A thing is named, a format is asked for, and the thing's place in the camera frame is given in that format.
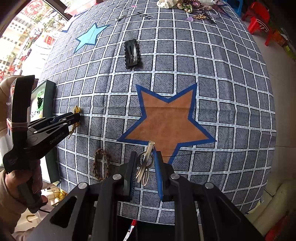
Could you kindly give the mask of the left hand holding gripper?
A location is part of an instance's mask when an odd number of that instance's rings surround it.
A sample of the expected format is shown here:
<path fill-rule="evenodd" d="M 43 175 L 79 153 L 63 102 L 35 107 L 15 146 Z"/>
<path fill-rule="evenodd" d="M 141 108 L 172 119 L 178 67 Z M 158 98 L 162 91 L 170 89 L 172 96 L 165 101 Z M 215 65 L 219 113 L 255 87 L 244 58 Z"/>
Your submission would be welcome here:
<path fill-rule="evenodd" d="M 36 161 L 34 170 L 15 170 L 11 173 L 1 172 L 1 231 L 11 235 L 16 224 L 25 212 L 28 204 L 22 196 L 19 186 L 33 180 L 32 192 L 41 193 L 43 187 L 40 161 Z"/>

